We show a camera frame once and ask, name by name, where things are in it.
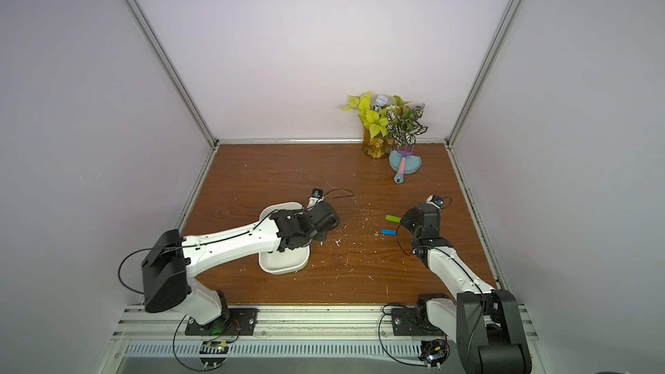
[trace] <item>flower vase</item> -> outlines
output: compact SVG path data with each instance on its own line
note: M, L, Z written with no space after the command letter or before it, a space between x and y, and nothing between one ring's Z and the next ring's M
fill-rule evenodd
M395 139L390 136L381 136L381 133L370 137L370 131L365 129L362 137L362 152L372 159L386 159L395 149Z

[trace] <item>artificial plant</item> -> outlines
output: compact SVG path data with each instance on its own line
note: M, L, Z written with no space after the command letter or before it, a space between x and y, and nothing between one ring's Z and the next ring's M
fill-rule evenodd
M360 117L362 125L367 129L369 136L363 139L363 152L374 159L386 157L395 144L395 140L388 135L388 118L386 110L382 108L386 102L377 100L373 107L370 104L372 94L367 92L360 97L348 96L348 105L343 108L345 112L354 111Z
M395 104L386 107L386 118L389 121L386 129L399 146L415 145L416 136L427 131L427 126L418 122L425 104L416 105L411 109L401 97L394 96L394 98Z

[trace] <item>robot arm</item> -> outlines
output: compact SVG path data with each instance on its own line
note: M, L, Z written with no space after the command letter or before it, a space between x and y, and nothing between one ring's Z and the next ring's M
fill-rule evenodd
M531 358L517 300L480 279L441 237L440 196L410 209L400 224L411 231L413 253L444 282L455 298L421 295L416 319L441 329L457 344L468 374L528 374ZM485 324L484 315L494 323ZM430 365L436 360L429 360Z
M297 203L273 205L259 221L236 229L186 237L178 230L167 231L141 264L145 311L175 309L202 326L221 325L229 317L224 297L199 283L196 275L251 254L279 254L313 240L325 241L338 225L337 212L323 200L323 192L314 189L307 208Z

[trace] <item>white flower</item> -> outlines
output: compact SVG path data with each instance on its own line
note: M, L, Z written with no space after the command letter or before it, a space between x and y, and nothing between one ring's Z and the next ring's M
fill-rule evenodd
M383 107L386 104L388 104L388 96L384 96L383 94L376 96L376 105Z

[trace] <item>wooden floor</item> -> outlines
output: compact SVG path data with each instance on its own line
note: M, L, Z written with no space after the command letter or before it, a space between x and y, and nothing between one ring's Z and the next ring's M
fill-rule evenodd
M347 188L354 197L330 199L341 224L321 245L312 243L309 263L297 273L265 273L258 255L217 266L197 279L224 292L229 303L414 303L421 293L447 292L415 256L405 256L386 214L401 217L429 195L449 196L441 235L478 276L494 278L471 221L445 146L419 145L420 170L395 184L387 159L374 160L360 145L222 145L196 201L184 235L207 234L249 224L271 204L307 204L312 188ZM344 195L336 191L333 195ZM409 252L411 234L399 231Z

